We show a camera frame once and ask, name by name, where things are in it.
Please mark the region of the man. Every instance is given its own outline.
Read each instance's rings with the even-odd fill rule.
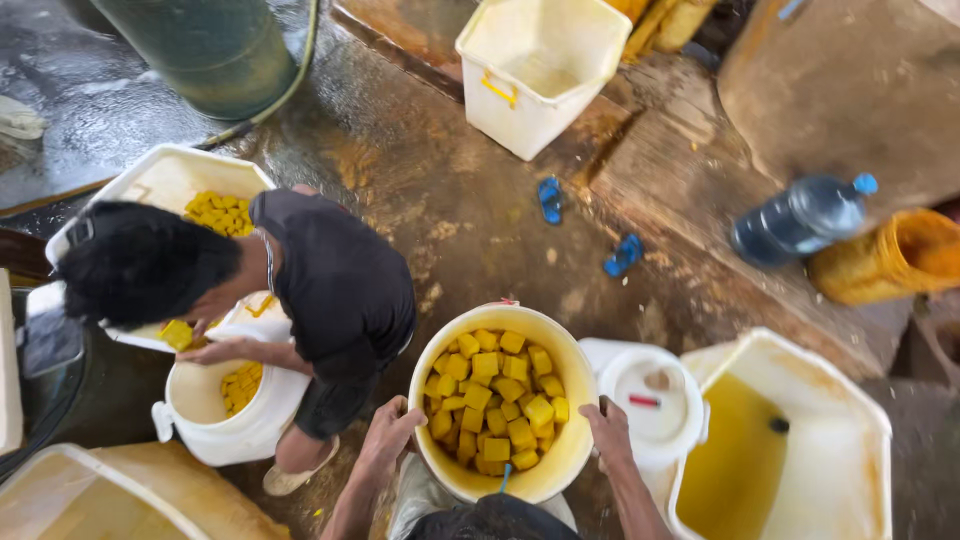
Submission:
[[[379,374],[417,322],[406,261],[359,219],[298,185],[257,195],[256,229],[223,237],[136,203],[102,202],[72,230],[58,265],[70,316],[120,328],[181,319],[194,336],[249,294],[269,289],[296,343],[234,338],[177,355],[213,364],[246,358],[312,377],[264,478],[271,495],[305,483],[339,447]]]
[[[400,453],[414,428],[426,425],[423,411],[414,409],[401,416],[405,408],[406,399],[396,396],[376,411],[363,449],[321,540],[367,537],[378,495],[390,483]],[[580,414],[590,422],[593,442],[600,452],[600,470],[611,483],[624,537],[673,540],[634,463],[626,413],[603,397],[600,407],[584,405],[580,407]],[[422,467],[420,458],[411,454],[400,469],[399,493],[387,532],[389,540],[578,538],[574,530],[564,524],[567,520],[551,515],[557,514],[555,509],[533,506],[509,495],[488,495],[477,504],[456,504],[456,507],[450,498],[446,508],[436,508],[433,512],[411,511],[411,499],[417,500],[418,508],[429,507],[437,504],[436,492],[443,490],[429,475],[424,476],[433,486],[410,481],[409,477],[416,474],[411,473],[412,464]]]

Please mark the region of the dirty floor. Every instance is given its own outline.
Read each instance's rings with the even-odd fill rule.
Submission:
[[[302,2],[271,4],[289,46],[300,50]],[[62,31],[50,30],[52,20]],[[43,152],[0,171],[5,193],[15,190],[12,199],[32,196],[36,183],[115,174],[154,144],[194,141],[222,128],[144,75],[149,67],[122,40],[71,26],[51,0],[5,2],[0,21],[0,93],[52,118]],[[57,38],[72,44],[60,46]],[[23,49],[25,43],[33,48]],[[718,306],[716,291],[733,278],[669,235],[658,235],[659,244],[648,246],[647,259],[626,279],[607,277],[600,264],[617,232],[573,197],[562,225],[546,225],[535,186],[549,170],[516,159],[472,129],[460,104],[368,49],[325,10],[309,79],[264,126],[219,152],[257,162],[278,184],[314,185],[362,215],[406,256],[416,280],[420,326],[414,340],[385,374],[363,418],[344,434],[331,466],[284,498],[262,492],[269,461],[221,469],[298,539],[323,529],[375,407],[406,393],[426,342],[473,307],[512,298],[577,338],[642,341],[677,354],[731,340],[753,325],[777,324],[752,313],[749,295],[740,305]],[[83,199],[0,220],[0,226],[46,236]],[[709,283],[698,279],[702,269]],[[564,494],[583,537],[622,537],[610,488],[594,460]],[[382,537],[388,514],[389,495],[373,538]]]

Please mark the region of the black t-shirt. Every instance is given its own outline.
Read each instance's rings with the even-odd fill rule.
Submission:
[[[510,495],[488,495],[420,518],[405,540],[579,540],[577,533],[532,504]]]
[[[293,320],[297,352],[325,382],[368,380],[417,324],[406,260],[320,195],[264,191],[250,216],[283,246],[274,289]]]

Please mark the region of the yellow handle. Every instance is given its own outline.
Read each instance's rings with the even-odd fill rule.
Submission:
[[[500,88],[497,88],[496,86],[494,86],[490,82],[490,79],[488,79],[488,77],[490,77],[490,73],[488,71],[484,71],[483,79],[480,79],[480,83],[482,83],[483,86],[486,86],[487,88],[489,88],[494,94],[507,100],[507,102],[510,103],[510,108],[512,109],[516,105],[516,86],[513,86],[514,95],[510,95],[507,92],[501,90]]]

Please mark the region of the blue bottle cap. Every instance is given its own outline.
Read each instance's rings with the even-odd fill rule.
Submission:
[[[860,173],[853,179],[853,189],[864,195],[876,193],[876,178],[870,173]]]

